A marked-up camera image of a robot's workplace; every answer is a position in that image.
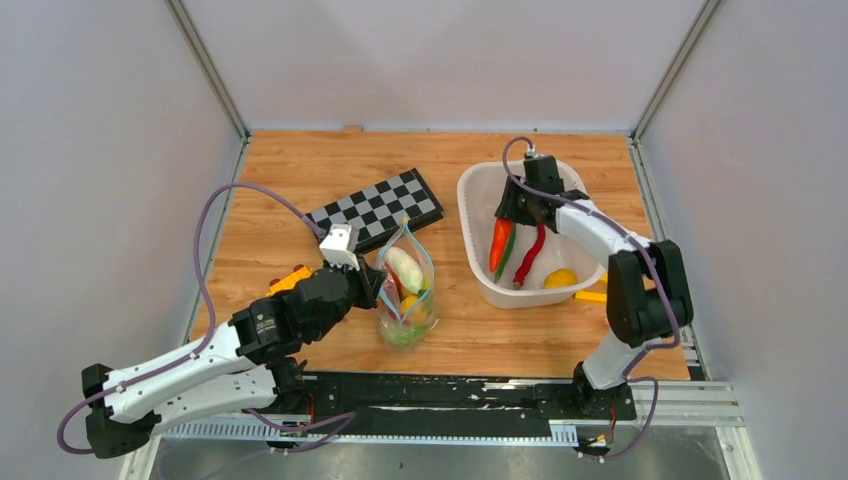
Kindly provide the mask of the green toy cabbage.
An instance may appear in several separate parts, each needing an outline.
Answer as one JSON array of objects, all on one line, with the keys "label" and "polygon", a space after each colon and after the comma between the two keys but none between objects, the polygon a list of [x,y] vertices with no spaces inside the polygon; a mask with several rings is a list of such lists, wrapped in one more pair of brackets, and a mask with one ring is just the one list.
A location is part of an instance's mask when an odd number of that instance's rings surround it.
[{"label": "green toy cabbage", "polygon": [[381,330],[385,343],[390,347],[410,348],[417,345],[430,330],[428,324],[397,325],[392,324]]}]

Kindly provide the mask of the white toy radish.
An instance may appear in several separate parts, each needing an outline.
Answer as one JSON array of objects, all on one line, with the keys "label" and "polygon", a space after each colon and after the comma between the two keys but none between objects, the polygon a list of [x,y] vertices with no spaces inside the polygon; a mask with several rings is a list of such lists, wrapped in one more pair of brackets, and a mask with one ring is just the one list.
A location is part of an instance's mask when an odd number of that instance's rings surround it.
[{"label": "white toy radish", "polygon": [[405,250],[390,247],[384,260],[406,291],[418,294],[425,289],[426,281],[421,266]]}]

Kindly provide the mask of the yellow toy lemon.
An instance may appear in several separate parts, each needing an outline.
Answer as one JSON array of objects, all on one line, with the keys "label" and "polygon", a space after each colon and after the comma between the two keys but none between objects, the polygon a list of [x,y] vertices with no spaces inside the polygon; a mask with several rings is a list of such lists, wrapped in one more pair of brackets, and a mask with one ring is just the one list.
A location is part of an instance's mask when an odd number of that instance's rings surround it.
[{"label": "yellow toy lemon", "polygon": [[417,295],[409,295],[402,300],[400,313],[405,326],[426,324],[431,313],[429,299],[421,300]]}]

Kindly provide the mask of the white plastic basket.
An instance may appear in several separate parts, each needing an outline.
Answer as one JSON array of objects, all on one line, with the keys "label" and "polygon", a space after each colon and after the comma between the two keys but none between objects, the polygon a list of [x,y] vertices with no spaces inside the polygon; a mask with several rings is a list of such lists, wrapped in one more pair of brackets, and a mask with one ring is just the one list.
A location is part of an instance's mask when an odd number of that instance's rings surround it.
[{"label": "white plastic basket", "polygon": [[[494,213],[506,179],[500,162],[487,162],[468,168],[457,185],[458,211],[466,255],[483,299],[501,309],[554,305],[570,300],[578,290],[595,284],[604,273],[604,268],[573,239],[547,231],[544,247],[524,287],[514,290],[514,274],[536,238],[535,229],[524,225],[517,227],[513,252],[502,276],[494,277],[489,269],[489,251],[496,220]],[[567,288],[545,289],[545,278],[561,268],[574,271],[578,283]]]}]

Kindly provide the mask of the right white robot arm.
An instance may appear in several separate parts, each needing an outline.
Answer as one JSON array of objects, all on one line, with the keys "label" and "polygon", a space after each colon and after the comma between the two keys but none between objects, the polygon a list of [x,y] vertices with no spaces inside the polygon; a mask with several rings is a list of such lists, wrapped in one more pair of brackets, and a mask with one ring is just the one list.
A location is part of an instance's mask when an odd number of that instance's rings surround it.
[{"label": "right white robot arm", "polygon": [[565,236],[607,273],[609,330],[596,350],[574,369],[567,397],[584,417],[607,412],[628,375],[651,351],[671,349],[694,317],[681,249],[672,240],[634,233],[602,213],[580,189],[566,189],[558,161],[529,153],[524,173],[507,174],[496,210],[499,218]]}]

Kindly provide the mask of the red toy chili pepper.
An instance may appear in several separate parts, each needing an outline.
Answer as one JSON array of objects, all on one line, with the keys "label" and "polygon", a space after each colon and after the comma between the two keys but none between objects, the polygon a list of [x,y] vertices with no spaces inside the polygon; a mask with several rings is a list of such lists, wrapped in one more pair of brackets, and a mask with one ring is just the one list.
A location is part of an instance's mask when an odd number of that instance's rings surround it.
[{"label": "red toy chili pepper", "polygon": [[402,301],[405,297],[405,293],[399,277],[388,263],[384,263],[383,267],[384,270],[387,272],[389,278],[391,279],[391,284],[394,287],[395,296],[397,297],[398,301]]}]

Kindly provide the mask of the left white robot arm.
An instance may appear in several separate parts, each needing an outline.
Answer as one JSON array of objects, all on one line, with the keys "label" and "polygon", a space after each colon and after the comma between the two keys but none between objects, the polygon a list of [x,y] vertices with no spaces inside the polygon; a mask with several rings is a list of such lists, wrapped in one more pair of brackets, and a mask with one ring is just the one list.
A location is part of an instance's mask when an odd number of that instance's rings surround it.
[{"label": "left white robot arm", "polygon": [[124,369],[87,367],[83,393],[93,401],[85,429],[94,456],[123,456],[177,425],[219,413],[298,411],[307,389],[295,354],[352,309],[376,307],[386,278],[367,265],[325,265],[234,313],[209,341]]}]

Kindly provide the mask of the clear zip top bag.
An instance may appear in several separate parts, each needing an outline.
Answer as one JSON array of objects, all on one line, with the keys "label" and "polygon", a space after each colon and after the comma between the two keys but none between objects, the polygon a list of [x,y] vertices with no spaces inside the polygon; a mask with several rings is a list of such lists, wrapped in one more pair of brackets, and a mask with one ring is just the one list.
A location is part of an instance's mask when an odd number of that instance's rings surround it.
[{"label": "clear zip top bag", "polygon": [[438,323],[432,258],[404,218],[376,260],[387,273],[378,292],[378,332],[387,350],[409,352]]}]

